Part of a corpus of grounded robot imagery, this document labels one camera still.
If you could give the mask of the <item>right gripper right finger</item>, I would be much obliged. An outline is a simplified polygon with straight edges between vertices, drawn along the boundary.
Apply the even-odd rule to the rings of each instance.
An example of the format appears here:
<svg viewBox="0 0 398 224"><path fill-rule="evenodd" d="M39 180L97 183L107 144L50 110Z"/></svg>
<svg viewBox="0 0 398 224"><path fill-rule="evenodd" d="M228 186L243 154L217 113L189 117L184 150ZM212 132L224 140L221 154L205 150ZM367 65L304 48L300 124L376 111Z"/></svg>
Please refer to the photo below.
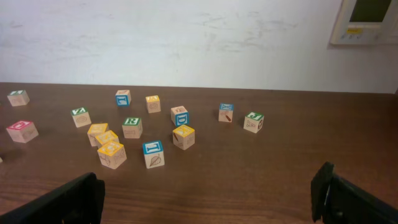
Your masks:
<svg viewBox="0 0 398 224"><path fill-rule="evenodd" d="M325 162L311 181L313 222L397 224L397 210L334 172Z"/></svg>

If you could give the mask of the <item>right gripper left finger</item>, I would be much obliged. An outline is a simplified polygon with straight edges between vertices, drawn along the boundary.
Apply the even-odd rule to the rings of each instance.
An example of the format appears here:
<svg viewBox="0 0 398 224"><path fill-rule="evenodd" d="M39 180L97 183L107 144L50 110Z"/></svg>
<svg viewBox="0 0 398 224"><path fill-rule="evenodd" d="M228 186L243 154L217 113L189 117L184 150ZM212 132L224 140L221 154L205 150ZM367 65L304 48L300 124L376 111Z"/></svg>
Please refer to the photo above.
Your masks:
<svg viewBox="0 0 398 224"><path fill-rule="evenodd" d="M89 172L1 215L1 223L100 223L105 182Z"/></svg>

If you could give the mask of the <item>yellow block cluster lower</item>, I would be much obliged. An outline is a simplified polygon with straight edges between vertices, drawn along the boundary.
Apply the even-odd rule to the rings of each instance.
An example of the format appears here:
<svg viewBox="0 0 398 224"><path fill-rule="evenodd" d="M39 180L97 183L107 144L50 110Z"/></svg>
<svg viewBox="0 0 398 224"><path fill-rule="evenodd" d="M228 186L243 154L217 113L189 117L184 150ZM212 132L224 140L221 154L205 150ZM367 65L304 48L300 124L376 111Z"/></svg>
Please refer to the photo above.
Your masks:
<svg viewBox="0 0 398 224"><path fill-rule="evenodd" d="M117 169L127 159L124 145L116 141L107 142L97 152L101 164L110 169Z"/></svg>

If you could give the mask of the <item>yellow block cluster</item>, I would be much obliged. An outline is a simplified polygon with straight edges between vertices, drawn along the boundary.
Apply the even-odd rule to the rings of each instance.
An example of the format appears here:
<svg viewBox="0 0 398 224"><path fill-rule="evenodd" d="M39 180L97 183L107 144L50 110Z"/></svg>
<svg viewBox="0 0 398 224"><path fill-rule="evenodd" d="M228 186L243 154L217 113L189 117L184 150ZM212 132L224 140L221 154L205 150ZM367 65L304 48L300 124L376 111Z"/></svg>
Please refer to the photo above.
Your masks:
<svg viewBox="0 0 398 224"><path fill-rule="evenodd" d="M110 169L117 169L127 159L124 145L116 141L107 142L97 152L101 164Z"/></svg>
<svg viewBox="0 0 398 224"><path fill-rule="evenodd" d="M98 148L101 148L110 141L119 142L118 136L112 130L106 131L104 133L95 136L95 144Z"/></svg>
<svg viewBox="0 0 398 224"><path fill-rule="evenodd" d="M91 147L97 146L95 137L109 130L108 123L92 124L87 132Z"/></svg>

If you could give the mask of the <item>yellow block cluster middle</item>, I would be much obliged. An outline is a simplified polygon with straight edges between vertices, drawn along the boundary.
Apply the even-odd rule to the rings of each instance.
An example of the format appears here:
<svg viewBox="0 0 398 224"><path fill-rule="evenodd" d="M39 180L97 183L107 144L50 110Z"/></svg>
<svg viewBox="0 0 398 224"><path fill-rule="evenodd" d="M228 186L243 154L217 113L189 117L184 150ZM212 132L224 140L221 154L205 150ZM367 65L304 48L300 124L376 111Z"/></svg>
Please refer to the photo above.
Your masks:
<svg viewBox="0 0 398 224"><path fill-rule="evenodd" d="M98 148L101 148L110 141L119 142L118 136L112 130L106 131L104 133L95 136L95 144Z"/></svg>

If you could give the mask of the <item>yellow block cluster left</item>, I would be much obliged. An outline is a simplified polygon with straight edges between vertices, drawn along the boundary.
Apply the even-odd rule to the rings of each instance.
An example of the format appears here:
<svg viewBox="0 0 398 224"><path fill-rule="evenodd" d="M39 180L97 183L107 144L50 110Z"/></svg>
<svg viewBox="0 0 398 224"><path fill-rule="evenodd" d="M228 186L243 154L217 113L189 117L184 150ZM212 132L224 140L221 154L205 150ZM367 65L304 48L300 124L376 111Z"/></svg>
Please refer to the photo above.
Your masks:
<svg viewBox="0 0 398 224"><path fill-rule="evenodd" d="M92 124L87 132L91 147L97 146L95 137L109 130L108 123Z"/></svg>

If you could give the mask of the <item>green block letter Z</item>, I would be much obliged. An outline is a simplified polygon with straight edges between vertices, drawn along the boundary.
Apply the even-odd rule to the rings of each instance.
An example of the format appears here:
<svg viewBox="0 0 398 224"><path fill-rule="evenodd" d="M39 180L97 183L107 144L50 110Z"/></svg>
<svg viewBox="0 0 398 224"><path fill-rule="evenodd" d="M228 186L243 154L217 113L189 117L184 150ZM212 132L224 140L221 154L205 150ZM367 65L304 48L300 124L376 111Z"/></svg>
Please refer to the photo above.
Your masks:
<svg viewBox="0 0 398 224"><path fill-rule="evenodd" d="M88 109L85 107L71 110L71 115L77 128L91 124Z"/></svg>

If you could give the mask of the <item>blue block letter E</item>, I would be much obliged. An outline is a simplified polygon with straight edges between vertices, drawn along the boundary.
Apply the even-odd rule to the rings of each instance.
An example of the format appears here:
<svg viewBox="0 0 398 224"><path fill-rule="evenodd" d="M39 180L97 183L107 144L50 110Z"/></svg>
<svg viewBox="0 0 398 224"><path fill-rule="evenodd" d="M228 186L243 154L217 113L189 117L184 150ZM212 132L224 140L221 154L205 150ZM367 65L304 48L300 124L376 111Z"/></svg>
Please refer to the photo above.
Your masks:
<svg viewBox="0 0 398 224"><path fill-rule="evenodd" d="M148 169L165 165L164 149L161 141L145 142L142 148Z"/></svg>

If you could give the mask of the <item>green block letter R right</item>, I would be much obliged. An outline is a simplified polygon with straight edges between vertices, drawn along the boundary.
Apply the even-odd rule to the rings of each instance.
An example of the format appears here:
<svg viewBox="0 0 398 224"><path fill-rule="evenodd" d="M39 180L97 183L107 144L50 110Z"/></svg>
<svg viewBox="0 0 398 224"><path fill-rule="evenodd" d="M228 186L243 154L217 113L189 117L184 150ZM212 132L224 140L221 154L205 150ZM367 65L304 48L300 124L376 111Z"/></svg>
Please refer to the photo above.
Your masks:
<svg viewBox="0 0 398 224"><path fill-rule="evenodd" d="M124 137L127 139L139 139L141 137L142 119L141 118L126 118L122 124Z"/></svg>

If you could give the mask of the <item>red block letter O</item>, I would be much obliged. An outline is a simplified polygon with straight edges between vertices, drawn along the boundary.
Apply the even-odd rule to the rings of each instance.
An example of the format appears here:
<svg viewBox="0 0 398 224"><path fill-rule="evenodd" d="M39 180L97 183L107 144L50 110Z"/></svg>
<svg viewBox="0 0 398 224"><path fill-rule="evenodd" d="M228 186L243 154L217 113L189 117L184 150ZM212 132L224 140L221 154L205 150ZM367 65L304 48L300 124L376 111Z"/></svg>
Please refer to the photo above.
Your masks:
<svg viewBox="0 0 398 224"><path fill-rule="evenodd" d="M32 121L20 120L6 128L14 142L27 143L39 135Z"/></svg>

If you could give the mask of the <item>wood block blue side top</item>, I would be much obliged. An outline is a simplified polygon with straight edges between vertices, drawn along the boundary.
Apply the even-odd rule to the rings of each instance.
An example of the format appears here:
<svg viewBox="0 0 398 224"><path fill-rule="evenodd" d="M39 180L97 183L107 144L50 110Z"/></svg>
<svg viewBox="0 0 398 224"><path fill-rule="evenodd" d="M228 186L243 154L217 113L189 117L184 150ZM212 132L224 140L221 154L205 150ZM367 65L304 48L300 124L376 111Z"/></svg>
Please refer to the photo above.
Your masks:
<svg viewBox="0 0 398 224"><path fill-rule="evenodd" d="M118 90L115 99L118 106L129 106L131 104L130 90Z"/></svg>

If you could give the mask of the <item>green block letter J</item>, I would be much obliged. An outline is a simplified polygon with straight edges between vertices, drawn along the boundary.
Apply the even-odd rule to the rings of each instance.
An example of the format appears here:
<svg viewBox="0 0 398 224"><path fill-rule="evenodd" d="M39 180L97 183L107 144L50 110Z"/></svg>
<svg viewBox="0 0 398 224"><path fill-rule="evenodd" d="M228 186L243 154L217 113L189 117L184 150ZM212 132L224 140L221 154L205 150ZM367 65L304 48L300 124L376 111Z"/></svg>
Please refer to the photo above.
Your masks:
<svg viewBox="0 0 398 224"><path fill-rule="evenodd" d="M252 111L245 116L243 128L252 133L257 133L261 130L263 123L264 115Z"/></svg>

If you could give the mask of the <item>green block letter L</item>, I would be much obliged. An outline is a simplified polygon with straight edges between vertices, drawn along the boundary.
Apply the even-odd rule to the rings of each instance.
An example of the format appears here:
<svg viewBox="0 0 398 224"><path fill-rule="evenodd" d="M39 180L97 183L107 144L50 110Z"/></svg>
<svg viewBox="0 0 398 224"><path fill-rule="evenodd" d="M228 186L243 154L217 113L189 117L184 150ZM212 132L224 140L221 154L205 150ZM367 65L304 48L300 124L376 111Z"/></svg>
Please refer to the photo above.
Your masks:
<svg viewBox="0 0 398 224"><path fill-rule="evenodd" d="M24 106L30 101L30 98L25 90L12 91L7 95L12 106Z"/></svg>

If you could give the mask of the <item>yellow block top right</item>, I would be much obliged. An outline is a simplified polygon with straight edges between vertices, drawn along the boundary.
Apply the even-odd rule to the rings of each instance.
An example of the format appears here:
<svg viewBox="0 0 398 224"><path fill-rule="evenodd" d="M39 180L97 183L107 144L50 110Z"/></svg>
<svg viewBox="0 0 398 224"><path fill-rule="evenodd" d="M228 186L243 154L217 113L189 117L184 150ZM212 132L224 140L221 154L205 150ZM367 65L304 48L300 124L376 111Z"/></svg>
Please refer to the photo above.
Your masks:
<svg viewBox="0 0 398 224"><path fill-rule="evenodd" d="M161 112L160 98L158 95L147 96L146 103L148 113Z"/></svg>

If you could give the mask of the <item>wood block blue D side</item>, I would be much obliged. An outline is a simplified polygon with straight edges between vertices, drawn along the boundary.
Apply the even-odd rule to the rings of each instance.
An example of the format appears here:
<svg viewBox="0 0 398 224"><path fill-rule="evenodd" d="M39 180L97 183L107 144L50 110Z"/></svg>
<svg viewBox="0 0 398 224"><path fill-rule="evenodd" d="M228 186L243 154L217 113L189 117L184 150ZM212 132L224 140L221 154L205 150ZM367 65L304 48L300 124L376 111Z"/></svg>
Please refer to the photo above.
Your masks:
<svg viewBox="0 0 398 224"><path fill-rule="evenodd" d="M170 109L171 119L176 127L189 124L189 112L184 106L177 106Z"/></svg>

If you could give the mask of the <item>blue block letter X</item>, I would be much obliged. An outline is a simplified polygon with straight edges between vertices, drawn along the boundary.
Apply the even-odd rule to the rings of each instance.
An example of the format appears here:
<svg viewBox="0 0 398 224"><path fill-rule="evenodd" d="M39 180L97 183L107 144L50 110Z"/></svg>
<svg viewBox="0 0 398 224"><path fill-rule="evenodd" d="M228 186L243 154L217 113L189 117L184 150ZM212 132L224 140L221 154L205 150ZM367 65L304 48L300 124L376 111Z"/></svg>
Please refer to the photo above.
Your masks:
<svg viewBox="0 0 398 224"><path fill-rule="evenodd" d="M233 111L234 111L233 104L221 103L219 108L218 121L228 122L228 123L232 122Z"/></svg>

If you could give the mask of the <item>white wall thermostat panel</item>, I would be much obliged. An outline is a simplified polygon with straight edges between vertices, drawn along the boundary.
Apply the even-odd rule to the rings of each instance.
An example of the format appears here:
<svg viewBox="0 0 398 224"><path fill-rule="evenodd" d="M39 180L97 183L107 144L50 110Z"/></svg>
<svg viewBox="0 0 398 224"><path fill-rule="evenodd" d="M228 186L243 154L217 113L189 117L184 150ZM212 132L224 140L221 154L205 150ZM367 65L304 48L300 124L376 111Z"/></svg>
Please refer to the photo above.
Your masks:
<svg viewBox="0 0 398 224"><path fill-rule="evenodd" d="M333 45L397 44L397 0L342 0Z"/></svg>

